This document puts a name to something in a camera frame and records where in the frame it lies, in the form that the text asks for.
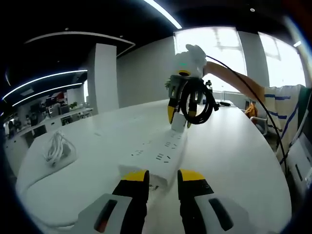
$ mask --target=led strip light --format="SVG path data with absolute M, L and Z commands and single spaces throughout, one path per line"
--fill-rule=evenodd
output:
M 69 84 L 69 85 L 64 85 L 64 86 L 61 86 L 61 87 L 57 87 L 57 88 L 53 88 L 53 89 L 49 89 L 49 90 L 46 90 L 46 91 L 43 91 L 43 92 L 40 92 L 40 93 L 37 93 L 37 94 L 31 95 L 31 96 L 29 96 L 29 97 L 27 97 L 27 98 L 24 98 L 23 100 L 18 101 L 17 103 L 15 103 L 15 104 L 14 104 L 14 105 L 12 105 L 12 106 L 15 106 L 15 105 L 17 105 L 17 104 L 19 104 L 19 103 L 21 103 L 21 102 L 23 102 L 23 101 L 25 101 L 25 100 L 27 100 L 27 99 L 29 99 L 29 98 L 33 98 L 33 97 L 35 97 L 35 96 L 37 96 L 37 95 L 39 95 L 39 94 L 43 94 L 43 93 L 46 93 L 46 92 L 50 92 L 50 91 L 52 91 L 52 90 L 56 90 L 56 89 L 66 88 L 66 87 L 75 86 L 75 85 L 81 85 L 81 84 L 82 84 L 82 83 L 77 83 L 77 84 Z
M 87 71 L 88 70 L 76 70 L 76 71 L 69 71 L 69 72 L 61 72 L 61 73 L 56 73 L 56 74 L 52 74 L 52 75 L 48 75 L 48 76 L 45 76 L 45 77 L 40 77 L 38 79 L 31 80 L 30 82 L 22 84 L 19 87 L 16 87 L 15 89 L 11 90 L 9 93 L 7 93 L 6 95 L 3 96 L 2 100 L 4 100 L 7 96 L 9 96 L 11 93 L 15 92 L 16 90 L 20 89 L 21 87 L 24 87 L 24 86 L 26 86 L 28 84 L 34 83 L 34 82 L 36 82 L 38 80 L 49 78 L 49 77 L 54 77 L 54 76 L 59 76 L 59 75 L 64 75 L 64 74 L 69 74 L 69 73 L 78 73 L 78 72 L 87 72 Z
M 150 4 L 153 8 L 159 11 L 164 17 L 166 17 L 177 29 L 181 29 L 181 25 L 173 18 L 162 6 L 160 6 L 154 0 L 143 0 L 146 3 Z

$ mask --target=person's arm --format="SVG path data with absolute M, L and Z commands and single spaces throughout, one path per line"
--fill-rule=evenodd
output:
M 219 77 L 221 80 L 227 82 L 234 88 L 236 88 L 238 91 L 240 91 L 242 94 L 246 95 L 247 97 L 256 100 L 255 96 L 252 94 L 252 92 L 248 89 L 248 87 L 237 77 L 233 74 L 232 71 L 229 69 L 216 64 L 214 62 L 207 62 L 206 66 L 204 67 L 204 75 L 206 74 L 213 74 L 216 77 Z M 264 87 L 254 82 L 249 77 L 238 73 L 240 77 L 252 88 L 252 90 L 257 94 L 258 98 L 264 102 Z

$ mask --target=white table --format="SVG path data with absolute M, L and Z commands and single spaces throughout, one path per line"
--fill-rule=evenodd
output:
M 15 136 L 13 136 L 13 138 L 7 139 L 4 144 L 4 149 L 5 149 L 8 162 L 10 164 L 10 167 L 14 175 L 18 176 L 20 165 L 25 157 L 25 152 L 27 152 L 29 148 L 29 144 L 27 143 L 25 139 L 25 136 L 27 133 L 30 132 L 31 138 L 33 138 L 32 137 L 33 130 L 43 125 L 45 125 L 47 132 L 53 131 L 62 126 L 62 121 L 61 121 L 62 118 L 73 116 L 80 112 L 89 112 L 92 110 L 93 108 L 80 108 L 80 109 L 72 110 L 63 115 L 59 115 L 53 118 L 48 118 L 35 126 L 31 126 L 31 127 L 21 130 Z
M 46 222 L 77 219 L 81 210 L 119 183 L 122 158 L 153 132 L 169 129 L 168 101 L 127 107 L 65 125 L 61 130 L 79 159 L 33 185 L 26 206 Z M 31 180 L 52 133 L 35 139 L 17 179 L 17 191 Z M 232 198 L 255 225 L 280 231 L 291 218 L 288 186 L 268 143 L 235 107 L 221 107 L 208 121 L 192 125 L 180 168 L 201 172 L 215 193 Z M 184 233 L 177 182 L 149 208 L 146 233 Z

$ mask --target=white power strip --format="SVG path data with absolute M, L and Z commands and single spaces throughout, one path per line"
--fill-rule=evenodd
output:
M 139 150 L 126 156 L 118 166 L 121 176 L 133 171 L 149 170 L 150 184 L 167 187 L 178 170 L 186 143 L 185 119 L 182 126 L 182 132 L 170 129 L 157 133 L 155 137 L 151 137 L 141 145 Z

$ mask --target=light fixture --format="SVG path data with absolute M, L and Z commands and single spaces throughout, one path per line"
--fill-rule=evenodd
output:
M 297 47 L 297 46 L 299 46 L 299 45 L 301 45 L 301 41 L 296 42 L 296 43 L 294 44 L 294 47 Z
M 64 85 L 64 86 L 61 86 L 61 87 L 57 87 L 57 88 L 53 88 L 53 89 L 49 89 L 49 90 L 46 90 L 46 91 L 43 91 L 43 92 L 40 92 L 40 93 L 37 93 L 37 94 L 31 95 L 31 96 L 29 96 L 29 97 L 27 97 L 27 98 L 24 98 L 23 100 L 18 101 L 17 103 L 15 103 L 15 104 L 14 104 L 14 105 L 12 105 L 12 106 L 16 106 L 17 104 L 19 104 L 19 103 L 21 103 L 21 102 L 23 102 L 23 101 L 25 101 L 25 100 L 27 100 L 27 99 L 33 98 L 34 96 L 37 96 L 37 95 L 39 95 L 39 94 L 43 94 L 43 93 L 46 93 L 46 92 L 50 92 L 50 91 L 52 91 L 52 90 L 61 89 L 61 88 L 66 88 L 66 87 L 70 87 L 70 86 L 74 86 L 74 85 L 81 85 L 81 84 L 82 84 L 82 83 L 77 83 L 77 84 L 69 84 L 69 85 Z
M 157 2 L 154 0 L 143 0 L 150 4 L 153 8 L 159 11 L 164 17 L 166 17 L 177 29 L 181 29 L 181 25 L 173 18 L 164 8 L 162 8 Z
M 28 84 L 31 84 L 31 83 L 34 83 L 38 80 L 41 80 L 41 79 L 45 79 L 45 78 L 48 78 L 48 77 L 54 77 L 54 76 L 59 76 L 59 75 L 64 75 L 64 74 L 69 74 L 69 73 L 78 73 L 78 72 L 87 72 L 88 70 L 76 70 L 76 71 L 70 71 L 70 72 L 61 72 L 61 73 L 56 73 L 56 74 L 52 74 L 52 75 L 48 75 L 48 76 L 45 76 L 45 77 L 40 77 L 38 79 L 34 79 L 30 82 L 27 82 L 25 84 L 22 84 L 20 85 L 19 87 L 11 90 L 9 93 L 7 93 L 6 95 L 3 96 L 2 100 L 5 99 L 7 96 L 9 96 L 11 93 L 15 92 L 17 89 L 20 89 L 21 87 L 24 87 L 25 85 L 28 85 Z
M 32 88 L 30 88 L 30 89 L 26 90 L 25 92 L 21 93 L 21 95 L 22 96 L 27 96 L 27 95 L 29 95 L 29 94 L 31 94 L 33 92 L 34 92 L 34 90 Z
M 5 75 L 6 82 L 8 82 L 8 84 L 11 86 L 11 84 L 10 84 L 10 81 L 9 81 L 9 78 L 8 78 L 8 75 L 7 75 L 6 71 L 5 71 L 4 75 Z
M 55 37 L 55 36 L 63 36 L 63 35 L 86 35 L 86 36 L 93 36 L 93 37 L 101 37 L 101 38 L 109 38 L 109 39 L 113 39 L 113 40 L 118 40 L 118 41 L 122 41 L 124 43 L 130 44 L 130 46 L 126 49 L 124 49 L 123 51 L 121 51 L 119 54 L 117 54 L 117 58 L 122 55 L 123 53 L 125 53 L 126 51 L 130 50 L 131 48 L 135 47 L 135 43 L 122 39 L 122 38 L 117 38 L 117 37 L 112 37 L 109 35 L 105 35 L 105 34 L 101 34 L 101 33 L 90 33 L 90 32 L 75 32 L 75 31 L 64 31 L 64 32 L 57 32 L 57 33 L 48 33 L 45 35 L 41 35 L 35 38 L 31 38 L 28 41 L 24 42 L 24 44 L 28 44 L 31 43 L 35 40 L 39 40 L 42 38 L 48 38 L 48 37 Z

